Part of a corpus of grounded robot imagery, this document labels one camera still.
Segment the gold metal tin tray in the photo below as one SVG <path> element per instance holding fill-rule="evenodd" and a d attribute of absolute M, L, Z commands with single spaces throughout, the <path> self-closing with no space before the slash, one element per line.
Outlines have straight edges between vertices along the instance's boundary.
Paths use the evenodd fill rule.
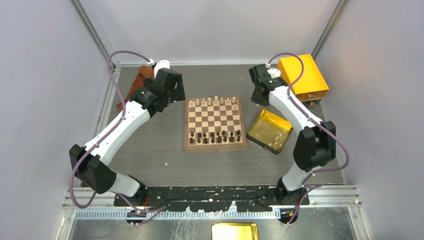
<path fill-rule="evenodd" d="M 283 117 L 263 109 L 247 132 L 247 139 L 262 149 L 279 155 L 293 126 Z"/>

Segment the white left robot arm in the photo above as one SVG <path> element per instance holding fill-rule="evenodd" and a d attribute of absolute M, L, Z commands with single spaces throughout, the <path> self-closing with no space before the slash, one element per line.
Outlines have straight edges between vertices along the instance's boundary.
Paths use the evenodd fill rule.
<path fill-rule="evenodd" d="M 169 68 L 161 68 L 153 78 L 146 78 L 118 115 L 101 133 L 85 146 L 75 144 L 69 151 L 75 177 L 97 194 L 113 192 L 126 196 L 133 206 L 146 200 L 145 186 L 129 175 L 111 168 L 118 149 L 141 125 L 173 102 L 185 100 L 182 75 Z"/>

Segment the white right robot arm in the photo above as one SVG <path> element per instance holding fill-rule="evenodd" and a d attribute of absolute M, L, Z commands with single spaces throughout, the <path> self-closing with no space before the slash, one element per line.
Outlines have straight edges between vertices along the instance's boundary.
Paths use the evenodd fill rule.
<path fill-rule="evenodd" d="M 292 93 L 276 68 L 259 64 L 249 69 L 255 86 L 251 101 L 261 106 L 273 106 L 292 125 L 297 134 L 293 149 L 294 164 L 279 180 L 277 198 L 283 205 L 291 205 L 308 177 L 336 157 L 336 127 L 312 114 Z"/>

